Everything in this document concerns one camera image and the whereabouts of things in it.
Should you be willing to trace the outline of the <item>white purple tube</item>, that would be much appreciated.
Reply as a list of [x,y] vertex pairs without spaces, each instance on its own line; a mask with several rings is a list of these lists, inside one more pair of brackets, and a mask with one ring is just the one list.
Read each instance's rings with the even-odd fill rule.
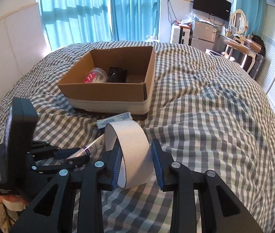
[[105,135],[101,135],[92,142],[90,142],[88,145],[86,145],[84,148],[81,148],[76,153],[69,156],[66,160],[71,160],[73,158],[78,158],[81,156],[91,156],[99,149],[102,149],[104,147],[104,137]]

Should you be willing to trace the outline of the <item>white tape roll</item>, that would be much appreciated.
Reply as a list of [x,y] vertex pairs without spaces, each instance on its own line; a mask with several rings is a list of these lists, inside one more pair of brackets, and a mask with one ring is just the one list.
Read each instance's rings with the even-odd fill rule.
[[106,151],[120,144],[117,156],[115,186],[130,189],[147,183],[153,173],[153,161],[148,138],[134,120],[109,123],[105,127]]

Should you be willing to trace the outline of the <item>clear dental floss jar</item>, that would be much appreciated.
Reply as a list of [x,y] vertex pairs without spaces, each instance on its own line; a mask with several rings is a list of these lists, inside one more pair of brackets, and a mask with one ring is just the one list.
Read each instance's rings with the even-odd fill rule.
[[92,69],[86,78],[83,80],[83,83],[105,83],[107,82],[107,73],[102,69],[95,67]]

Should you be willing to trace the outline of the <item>blue white small carton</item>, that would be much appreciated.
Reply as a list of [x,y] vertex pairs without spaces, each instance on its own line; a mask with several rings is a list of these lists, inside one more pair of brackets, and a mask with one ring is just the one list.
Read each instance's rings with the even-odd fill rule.
[[125,120],[133,120],[130,112],[125,112],[125,113],[121,113],[121,114],[117,114],[117,115],[114,115],[111,117],[97,120],[96,126],[98,129],[105,129],[106,125],[109,123],[121,122],[121,121],[125,121]]

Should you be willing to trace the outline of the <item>brown cardboard box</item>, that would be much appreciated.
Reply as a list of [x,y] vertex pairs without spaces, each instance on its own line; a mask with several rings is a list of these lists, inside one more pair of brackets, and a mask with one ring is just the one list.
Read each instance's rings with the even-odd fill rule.
[[155,77],[152,46],[94,49],[59,80],[69,104],[88,113],[146,116]]

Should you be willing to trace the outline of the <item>checkered grey white bedspread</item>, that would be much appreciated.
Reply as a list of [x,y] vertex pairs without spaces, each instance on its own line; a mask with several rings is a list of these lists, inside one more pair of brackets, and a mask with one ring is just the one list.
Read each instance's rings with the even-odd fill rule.
[[[143,42],[72,44],[39,61],[0,102],[0,142],[13,97],[28,98],[39,115],[35,140],[81,147],[99,135],[96,116],[77,113],[60,78],[94,49]],[[275,114],[262,88],[237,64],[180,44],[153,43],[155,77],[148,139],[198,172],[214,170],[264,232],[275,229]]]

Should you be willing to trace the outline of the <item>black object in box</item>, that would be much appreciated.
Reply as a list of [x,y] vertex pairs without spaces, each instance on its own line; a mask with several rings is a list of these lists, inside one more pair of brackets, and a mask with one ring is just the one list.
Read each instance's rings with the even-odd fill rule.
[[108,83],[126,83],[126,78],[127,70],[118,67],[110,67],[107,77]]

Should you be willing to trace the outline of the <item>blue window curtain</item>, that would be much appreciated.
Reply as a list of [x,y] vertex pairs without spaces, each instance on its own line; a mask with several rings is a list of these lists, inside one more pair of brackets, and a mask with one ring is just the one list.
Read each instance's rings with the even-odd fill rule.
[[52,50],[75,43],[157,39],[160,0],[36,0]]

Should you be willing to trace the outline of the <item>white dressing table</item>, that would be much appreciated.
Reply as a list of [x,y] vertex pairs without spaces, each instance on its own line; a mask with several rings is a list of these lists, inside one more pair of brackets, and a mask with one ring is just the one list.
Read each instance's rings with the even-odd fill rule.
[[[245,45],[245,46],[249,47],[250,49],[254,50],[255,52],[257,52],[257,56],[256,56],[256,59],[255,59],[255,64],[254,64],[253,68],[251,69],[251,71],[249,73],[249,75],[252,79],[257,79],[259,74],[260,74],[260,71],[263,67],[263,64],[265,62],[264,43],[262,43],[262,44],[257,43],[255,41],[253,41],[252,39],[242,37],[239,34],[235,34],[234,36],[231,36],[231,37],[221,36],[221,41],[224,43],[224,39],[226,39],[226,38],[230,38],[230,39],[236,41],[237,43],[239,43],[241,45]],[[228,56],[229,52],[230,52],[230,48],[228,49],[227,53],[224,50],[223,52],[221,52],[221,54],[226,58]],[[241,66],[243,57],[244,57],[244,55],[242,53],[240,53],[237,50],[233,50],[230,61],[235,61]],[[252,62],[252,58],[248,56],[246,61],[245,61],[244,68],[243,68],[245,71],[249,68],[251,62]]]

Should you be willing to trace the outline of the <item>white suitcase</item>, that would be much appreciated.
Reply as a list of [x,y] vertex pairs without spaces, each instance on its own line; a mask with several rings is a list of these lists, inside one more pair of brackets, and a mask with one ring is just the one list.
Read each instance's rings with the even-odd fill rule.
[[171,44],[189,45],[190,33],[191,24],[173,24],[171,27],[171,36],[169,42]]

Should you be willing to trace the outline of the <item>silver mini fridge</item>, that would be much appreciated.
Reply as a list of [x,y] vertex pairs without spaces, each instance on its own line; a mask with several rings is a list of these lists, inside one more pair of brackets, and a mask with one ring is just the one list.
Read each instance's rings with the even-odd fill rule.
[[208,21],[193,22],[191,46],[205,52],[211,50],[214,45],[217,27]]

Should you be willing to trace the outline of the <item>white oval vanity mirror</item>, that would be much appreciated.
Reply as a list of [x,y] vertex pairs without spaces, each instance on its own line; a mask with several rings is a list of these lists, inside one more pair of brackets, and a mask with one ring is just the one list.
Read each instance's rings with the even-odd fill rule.
[[248,21],[241,9],[235,10],[230,17],[229,26],[235,29],[236,34],[243,34],[247,31]]

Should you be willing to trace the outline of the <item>blue corner curtain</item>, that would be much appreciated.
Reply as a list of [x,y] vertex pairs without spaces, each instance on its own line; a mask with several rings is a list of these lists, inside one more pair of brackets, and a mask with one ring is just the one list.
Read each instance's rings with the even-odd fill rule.
[[266,0],[237,0],[236,8],[241,9],[248,20],[247,34],[262,37],[266,7]]

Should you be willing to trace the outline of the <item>black wall television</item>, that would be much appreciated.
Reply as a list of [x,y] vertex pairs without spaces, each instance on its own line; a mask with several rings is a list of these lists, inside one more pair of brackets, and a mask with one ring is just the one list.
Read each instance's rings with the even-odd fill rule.
[[193,9],[229,21],[232,3],[227,0],[193,0]]

